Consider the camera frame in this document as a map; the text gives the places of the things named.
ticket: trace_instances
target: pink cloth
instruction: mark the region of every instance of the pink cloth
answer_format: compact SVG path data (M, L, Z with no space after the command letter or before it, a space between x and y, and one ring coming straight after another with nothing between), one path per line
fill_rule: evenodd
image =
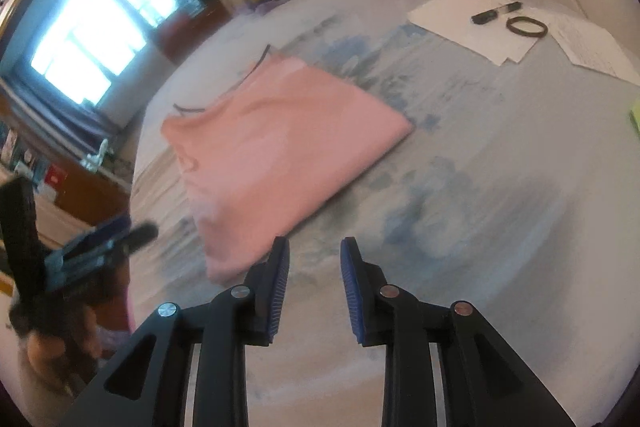
M370 94L278 55L205 112L167 118L207 276L249 268L411 131Z

